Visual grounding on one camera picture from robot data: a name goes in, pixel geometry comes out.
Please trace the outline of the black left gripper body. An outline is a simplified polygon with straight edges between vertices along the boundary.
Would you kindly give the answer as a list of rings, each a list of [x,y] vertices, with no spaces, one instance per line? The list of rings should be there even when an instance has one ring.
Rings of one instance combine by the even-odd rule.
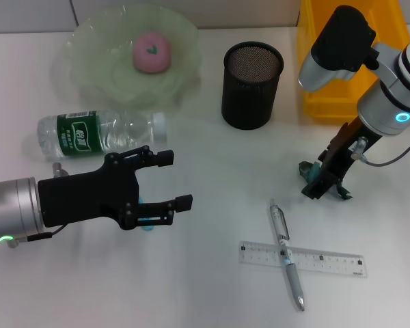
[[[138,154],[111,153],[95,171],[39,181],[44,225],[52,228],[107,217],[123,230],[135,228],[132,211],[138,203],[135,171],[139,168]]]

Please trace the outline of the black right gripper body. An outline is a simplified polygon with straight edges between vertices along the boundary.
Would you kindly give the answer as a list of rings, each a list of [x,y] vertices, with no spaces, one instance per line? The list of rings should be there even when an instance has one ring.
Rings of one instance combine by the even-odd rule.
[[[326,170],[343,178],[354,160],[351,155],[360,139],[366,141],[364,152],[371,148],[381,136],[371,131],[359,118],[355,118],[351,123],[345,123],[337,135],[330,141],[329,163],[322,170]]]

